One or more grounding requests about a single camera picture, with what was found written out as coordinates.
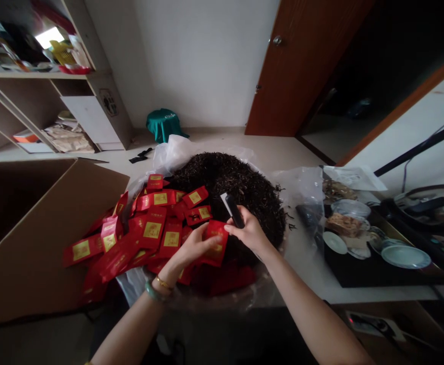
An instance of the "cabinet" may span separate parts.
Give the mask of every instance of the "cabinet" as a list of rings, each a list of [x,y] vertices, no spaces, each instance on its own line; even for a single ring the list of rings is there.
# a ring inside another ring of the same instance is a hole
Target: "cabinet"
[[[0,72],[0,147],[12,143],[19,150],[31,153],[31,149],[13,138],[15,133],[28,129],[43,143],[41,152],[58,152],[42,129],[51,126],[61,111],[69,109],[100,151],[127,149],[132,124],[84,2],[54,0],[53,3],[73,23],[93,70],[87,75]],[[0,14],[24,24],[25,14],[29,14],[27,4],[29,0],[0,1]]]

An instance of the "bracelet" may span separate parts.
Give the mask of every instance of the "bracelet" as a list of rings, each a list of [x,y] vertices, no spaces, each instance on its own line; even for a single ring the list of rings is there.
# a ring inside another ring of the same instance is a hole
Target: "bracelet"
[[[151,283],[149,281],[146,282],[146,284],[144,285],[144,288],[146,289],[149,296],[155,302],[164,302],[165,301],[164,297],[161,294],[159,294],[156,290],[153,289],[153,287],[151,286]]]
[[[156,280],[160,283],[160,285],[168,290],[173,290],[174,288],[170,287],[166,281],[160,279],[158,275],[156,275]]]

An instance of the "wrist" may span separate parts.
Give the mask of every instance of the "wrist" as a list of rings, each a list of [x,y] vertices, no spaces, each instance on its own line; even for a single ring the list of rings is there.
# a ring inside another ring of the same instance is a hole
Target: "wrist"
[[[261,258],[263,264],[267,266],[275,257],[279,256],[279,252],[270,242],[268,242],[268,245],[265,245],[263,249],[257,252],[257,255]]]

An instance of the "doorway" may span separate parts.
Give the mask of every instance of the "doorway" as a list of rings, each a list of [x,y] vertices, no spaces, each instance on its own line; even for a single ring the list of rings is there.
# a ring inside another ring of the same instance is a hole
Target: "doorway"
[[[377,0],[296,137],[327,164],[345,165],[443,65],[443,4]]]

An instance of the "yellow item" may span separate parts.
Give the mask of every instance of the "yellow item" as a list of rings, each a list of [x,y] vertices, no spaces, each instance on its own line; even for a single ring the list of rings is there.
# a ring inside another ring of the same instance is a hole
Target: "yellow item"
[[[68,51],[69,49],[73,49],[73,47],[67,46],[65,43],[58,43],[58,41],[50,41],[50,44],[53,47],[51,53],[53,53],[53,56],[55,56],[61,65],[76,64],[75,59]]]

